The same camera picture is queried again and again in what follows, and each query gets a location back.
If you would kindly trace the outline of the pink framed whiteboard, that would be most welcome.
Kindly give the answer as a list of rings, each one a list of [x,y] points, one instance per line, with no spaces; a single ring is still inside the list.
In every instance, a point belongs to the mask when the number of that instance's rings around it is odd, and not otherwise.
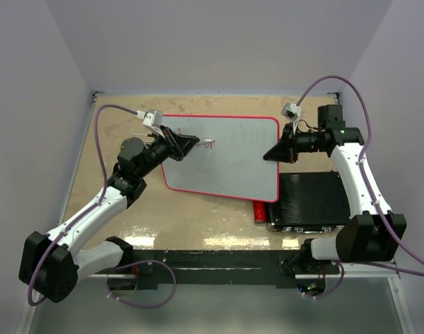
[[[178,134],[212,138],[198,144],[183,161],[162,165],[166,186],[228,198],[275,202],[279,197],[279,164],[263,155],[279,138],[272,116],[167,114],[163,124]]]

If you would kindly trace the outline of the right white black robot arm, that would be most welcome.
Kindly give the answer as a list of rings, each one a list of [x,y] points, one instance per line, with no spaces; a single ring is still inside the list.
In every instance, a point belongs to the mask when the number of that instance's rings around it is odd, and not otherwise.
[[[336,166],[348,198],[350,219],[331,238],[308,239],[299,256],[303,271],[315,273],[324,261],[389,262],[398,248],[407,222],[383,199],[367,162],[365,140],[356,127],[347,127],[340,104],[318,107],[315,131],[298,129],[301,108],[288,103],[282,115],[290,121],[278,143],[263,158],[293,164],[300,153],[325,152]]]

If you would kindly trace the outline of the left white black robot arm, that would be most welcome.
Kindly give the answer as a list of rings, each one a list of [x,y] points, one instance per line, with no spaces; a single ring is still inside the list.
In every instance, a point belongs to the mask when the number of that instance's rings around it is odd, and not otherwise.
[[[161,127],[150,144],[131,137],[117,155],[113,173],[101,191],[80,211],[58,227],[31,233],[24,242],[19,279],[27,284],[27,300],[37,306],[33,293],[61,302],[78,281],[104,269],[126,273],[133,266],[131,245],[109,237],[100,246],[84,250],[87,241],[110,220],[128,209],[142,195],[145,177],[165,160],[182,161],[200,142],[196,136],[177,134]]]

